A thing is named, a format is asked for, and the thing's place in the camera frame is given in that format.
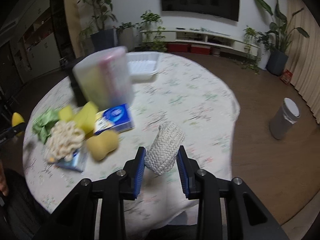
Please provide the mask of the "person's left hand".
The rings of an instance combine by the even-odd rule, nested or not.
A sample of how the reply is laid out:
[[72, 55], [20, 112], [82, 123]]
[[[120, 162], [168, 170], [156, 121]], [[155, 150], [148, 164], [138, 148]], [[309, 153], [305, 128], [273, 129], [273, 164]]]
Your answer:
[[4, 196], [7, 196], [9, 192], [5, 174], [4, 174], [4, 168], [1, 160], [0, 160], [0, 191], [1, 193], [3, 193]]

